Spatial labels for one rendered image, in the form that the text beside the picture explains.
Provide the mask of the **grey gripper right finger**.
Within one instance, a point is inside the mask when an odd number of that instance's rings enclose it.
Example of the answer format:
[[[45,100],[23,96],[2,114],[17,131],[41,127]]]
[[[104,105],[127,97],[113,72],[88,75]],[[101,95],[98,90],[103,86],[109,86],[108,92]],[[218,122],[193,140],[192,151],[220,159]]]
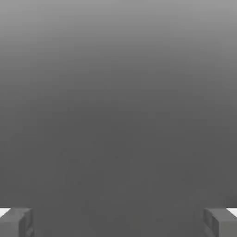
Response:
[[[204,237],[237,237],[237,208],[205,208]]]

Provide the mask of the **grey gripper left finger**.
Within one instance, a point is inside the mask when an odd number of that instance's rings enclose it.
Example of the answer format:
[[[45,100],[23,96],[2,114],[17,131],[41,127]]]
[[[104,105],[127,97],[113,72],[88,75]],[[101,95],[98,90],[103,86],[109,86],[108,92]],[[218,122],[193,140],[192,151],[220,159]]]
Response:
[[[0,237],[35,237],[34,209],[0,207]]]

